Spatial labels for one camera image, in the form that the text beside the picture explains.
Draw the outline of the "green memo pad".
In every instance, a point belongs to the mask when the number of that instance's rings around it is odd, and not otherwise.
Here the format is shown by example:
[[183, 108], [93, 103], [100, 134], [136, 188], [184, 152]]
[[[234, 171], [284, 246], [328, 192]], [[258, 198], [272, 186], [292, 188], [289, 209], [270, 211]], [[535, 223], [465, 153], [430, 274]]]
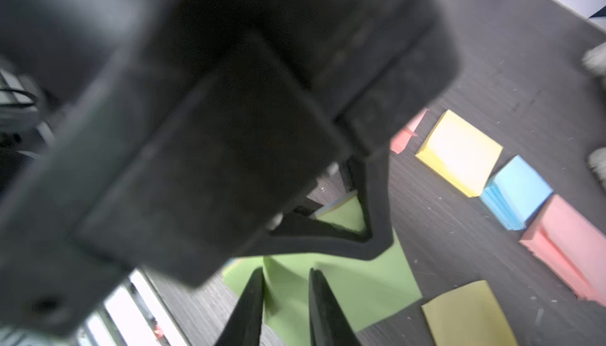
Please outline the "green memo pad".
[[399, 243], [373, 260], [324, 254], [291, 254], [235, 259], [223, 281], [241, 295], [254, 270], [264, 271], [264, 323], [286, 345], [309, 345], [309, 271], [320, 270], [352, 330], [358, 332], [421, 299]]

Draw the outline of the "pink memo pad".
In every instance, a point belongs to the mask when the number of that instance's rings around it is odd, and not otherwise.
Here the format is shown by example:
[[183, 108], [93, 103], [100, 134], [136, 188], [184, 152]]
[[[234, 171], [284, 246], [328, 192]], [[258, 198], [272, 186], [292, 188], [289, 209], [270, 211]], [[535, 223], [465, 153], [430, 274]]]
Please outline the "pink memo pad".
[[605, 235], [561, 196], [548, 199], [520, 243], [580, 300], [605, 305]]

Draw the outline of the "blue memo pad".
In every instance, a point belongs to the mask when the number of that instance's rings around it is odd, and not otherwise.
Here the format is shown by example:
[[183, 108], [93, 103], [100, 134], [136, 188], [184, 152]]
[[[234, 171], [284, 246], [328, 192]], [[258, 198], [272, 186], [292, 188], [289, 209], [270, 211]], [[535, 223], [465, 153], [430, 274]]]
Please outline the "blue memo pad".
[[517, 155], [488, 180], [480, 199], [505, 229], [520, 231], [552, 193], [541, 175]]

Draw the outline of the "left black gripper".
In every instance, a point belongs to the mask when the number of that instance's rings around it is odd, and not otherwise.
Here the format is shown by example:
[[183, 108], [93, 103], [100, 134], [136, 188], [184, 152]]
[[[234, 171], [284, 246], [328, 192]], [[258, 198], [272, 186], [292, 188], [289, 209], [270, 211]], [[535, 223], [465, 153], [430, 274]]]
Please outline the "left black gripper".
[[1, 135], [1, 324], [68, 336], [137, 267], [190, 286], [391, 139], [456, 77], [437, 0], [1, 0], [33, 79]]

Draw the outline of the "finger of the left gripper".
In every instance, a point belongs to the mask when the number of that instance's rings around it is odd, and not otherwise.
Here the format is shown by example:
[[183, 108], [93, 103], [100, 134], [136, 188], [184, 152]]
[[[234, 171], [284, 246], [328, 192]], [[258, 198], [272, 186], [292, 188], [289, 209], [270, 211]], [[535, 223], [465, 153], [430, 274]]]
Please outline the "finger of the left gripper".
[[348, 193], [322, 207], [306, 198], [239, 258], [317, 253], [372, 260], [393, 245], [388, 149], [339, 166]]

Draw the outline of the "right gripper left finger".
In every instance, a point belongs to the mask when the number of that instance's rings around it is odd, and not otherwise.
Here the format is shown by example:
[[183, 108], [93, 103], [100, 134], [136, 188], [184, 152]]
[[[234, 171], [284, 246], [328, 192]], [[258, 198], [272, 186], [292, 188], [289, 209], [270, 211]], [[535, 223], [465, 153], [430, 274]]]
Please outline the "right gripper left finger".
[[258, 346], [264, 312], [264, 273], [252, 272], [215, 346]]

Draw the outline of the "yellow memo pad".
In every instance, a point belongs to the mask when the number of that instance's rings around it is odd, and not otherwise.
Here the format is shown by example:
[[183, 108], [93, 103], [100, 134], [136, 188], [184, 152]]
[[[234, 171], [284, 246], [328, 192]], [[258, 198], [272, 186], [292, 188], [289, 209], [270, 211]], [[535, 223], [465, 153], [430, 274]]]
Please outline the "yellow memo pad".
[[448, 110], [423, 142], [416, 157], [468, 198], [480, 196], [503, 147]]

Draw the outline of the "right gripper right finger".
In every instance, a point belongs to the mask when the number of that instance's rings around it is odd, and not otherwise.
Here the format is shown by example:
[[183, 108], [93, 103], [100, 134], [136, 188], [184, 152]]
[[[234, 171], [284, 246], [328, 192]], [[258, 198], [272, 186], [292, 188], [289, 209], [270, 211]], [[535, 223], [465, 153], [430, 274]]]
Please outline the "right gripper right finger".
[[309, 328], [313, 346], [361, 345], [327, 279], [316, 269], [309, 272]]

